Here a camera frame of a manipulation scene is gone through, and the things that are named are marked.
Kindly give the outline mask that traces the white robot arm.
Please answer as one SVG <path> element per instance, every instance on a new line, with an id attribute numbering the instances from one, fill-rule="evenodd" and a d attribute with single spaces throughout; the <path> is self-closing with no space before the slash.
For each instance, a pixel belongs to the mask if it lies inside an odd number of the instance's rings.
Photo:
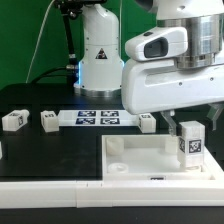
<path id="1" fill-rule="evenodd" d="M 86 3 L 84 57 L 75 85 L 88 96 L 119 92 L 131 114 L 160 112 L 176 131 L 171 112 L 210 105 L 224 110 L 224 0 L 135 0 L 156 15 L 156 26 L 125 43 L 118 54 L 118 21 L 99 4 Z"/>

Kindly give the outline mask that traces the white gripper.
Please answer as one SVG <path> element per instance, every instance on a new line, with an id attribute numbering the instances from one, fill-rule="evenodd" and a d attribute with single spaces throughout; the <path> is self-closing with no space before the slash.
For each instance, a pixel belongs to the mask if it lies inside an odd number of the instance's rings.
<path id="1" fill-rule="evenodd" d="M 173 60 L 128 60 L 122 74 L 122 104 L 130 114 L 161 112 L 169 134 L 179 135 L 174 109 L 210 104 L 212 130 L 224 111 L 224 65 L 178 70 Z"/>

